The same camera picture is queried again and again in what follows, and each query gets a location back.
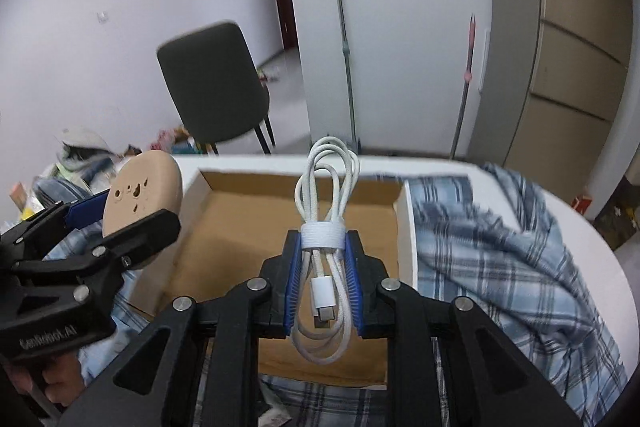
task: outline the chair leg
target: chair leg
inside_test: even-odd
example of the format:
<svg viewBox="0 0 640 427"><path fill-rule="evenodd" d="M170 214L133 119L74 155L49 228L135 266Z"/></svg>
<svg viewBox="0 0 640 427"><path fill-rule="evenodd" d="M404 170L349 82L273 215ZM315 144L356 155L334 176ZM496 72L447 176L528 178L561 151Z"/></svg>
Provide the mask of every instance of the chair leg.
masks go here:
<svg viewBox="0 0 640 427"><path fill-rule="evenodd" d="M269 138L271 139L271 145L276 147L276 140L273 137L273 129L271 128L271 122L269 121L269 115L264 117L264 124L267 126L267 132L269 133Z"/></svg>
<svg viewBox="0 0 640 427"><path fill-rule="evenodd" d="M271 154L271 151L269 150L269 146L267 145L267 140L264 139L264 134L262 134L262 129L260 129L260 124L254 127L254 131L256 136L258 137L258 140L260 141L260 145L262 146L262 151L265 154Z"/></svg>

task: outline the white table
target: white table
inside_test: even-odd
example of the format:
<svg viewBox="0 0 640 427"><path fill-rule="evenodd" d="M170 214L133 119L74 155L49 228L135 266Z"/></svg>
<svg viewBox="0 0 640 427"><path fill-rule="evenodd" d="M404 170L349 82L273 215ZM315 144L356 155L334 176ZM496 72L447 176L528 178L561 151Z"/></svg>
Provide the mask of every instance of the white table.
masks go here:
<svg viewBox="0 0 640 427"><path fill-rule="evenodd" d="M175 156L175 159L180 166L185 191L201 170L300 175L306 164L306 156L294 155L185 155ZM344 171L344 166L337 157L325 158L323 161L333 165L338 172ZM474 203L502 216L506 226L514 230L520 229L500 186L493 177L475 165L446 160L379 156L361 156L360 163L363 176L468 176L473 188ZM636 304L625 273L607 243L587 220L552 194L546 192L545 197L548 209L558 220L564 243L572 252L600 315L620 347L620 356L630 376L638 365L639 335Z"/></svg>

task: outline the metal screw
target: metal screw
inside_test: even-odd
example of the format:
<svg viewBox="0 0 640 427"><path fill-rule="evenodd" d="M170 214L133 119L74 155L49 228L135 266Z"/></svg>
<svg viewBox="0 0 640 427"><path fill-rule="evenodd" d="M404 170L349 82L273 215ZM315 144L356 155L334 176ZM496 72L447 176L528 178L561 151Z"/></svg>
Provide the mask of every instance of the metal screw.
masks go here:
<svg viewBox="0 0 640 427"><path fill-rule="evenodd" d="M76 286L76 289L74 290L74 299L76 300L76 302L82 303L87 300L89 293L89 286L87 286L86 284Z"/></svg>
<svg viewBox="0 0 640 427"><path fill-rule="evenodd" d="M246 282L247 287L254 292L267 288L267 281L262 277L254 277Z"/></svg>
<svg viewBox="0 0 640 427"><path fill-rule="evenodd" d="M105 247L95 247L94 250L92 251L92 255L94 257L102 257L106 253L107 253L107 249Z"/></svg>
<svg viewBox="0 0 640 427"><path fill-rule="evenodd" d="M174 310L177 312L183 312L191 308L191 299L188 297L178 297L174 299Z"/></svg>
<svg viewBox="0 0 640 427"><path fill-rule="evenodd" d="M383 279L380 285L387 291L394 292L400 288L400 281L398 279L391 279L387 277Z"/></svg>
<svg viewBox="0 0 640 427"><path fill-rule="evenodd" d="M474 307L474 302L469 297L458 297L453 301L456 308L458 308L461 312L468 312Z"/></svg>

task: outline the white charging cable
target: white charging cable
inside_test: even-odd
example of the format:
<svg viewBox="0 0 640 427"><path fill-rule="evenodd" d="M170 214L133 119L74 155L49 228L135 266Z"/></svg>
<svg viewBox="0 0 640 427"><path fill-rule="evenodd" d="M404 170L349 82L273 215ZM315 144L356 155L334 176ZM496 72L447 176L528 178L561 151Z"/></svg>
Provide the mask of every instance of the white charging cable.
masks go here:
<svg viewBox="0 0 640 427"><path fill-rule="evenodd" d="M340 186L338 172L328 164L319 163L325 156L337 154L344 162L344 181ZM331 209L324 218L318 221L318 192L316 189L316 172L327 171L331 175L334 190ZM347 282L343 265L343 251L345 248L346 228L342 214L347 206L349 197L358 181L360 162L358 156L347 149L347 146L334 137L319 139L312 147L306 162L305 172L296 184L296 206L305 221L300 229L302 236L302 271L300 276L299 296L306 284L311 271L311 300L314 315L327 324L334 320L331 327L324 330L309 330L299 320L300 302L296 310L296 319L292 328L291 341L306 360L317 364L335 362L346 351L351 338L353 319ZM331 275L324 274L322 258L326 260ZM337 316L335 315L335 293L338 296ZM317 357L314 353L327 347L334 338L342 335L340 343L334 353L328 357ZM302 336L313 341L322 341L317 346L307 347L303 344Z"/></svg>

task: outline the finger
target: finger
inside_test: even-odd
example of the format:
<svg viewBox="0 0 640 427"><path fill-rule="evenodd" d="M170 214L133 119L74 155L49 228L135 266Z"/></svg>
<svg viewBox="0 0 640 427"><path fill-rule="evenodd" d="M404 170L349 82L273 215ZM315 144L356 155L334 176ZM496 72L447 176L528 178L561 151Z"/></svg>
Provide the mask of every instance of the finger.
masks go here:
<svg viewBox="0 0 640 427"><path fill-rule="evenodd" d="M15 365L8 365L5 367L5 371L9 380L19 393L24 394L31 392L33 388L33 379L27 369L24 367L16 367Z"/></svg>
<svg viewBox="0 0 640 427"><path fill-rule="evenodd" d="M78 398L84 390L84 382L54 383L47 386L44 394L52 403L60 403L64 407L69 407L73 400Z"/></svg>
<svg viewBox="0 0 640 427"><path fill-rule="evenodd" d="M80 362L74 353L65 353L52 359L42 372L44 381L50 384L76 380L81 372Z"/></svg>

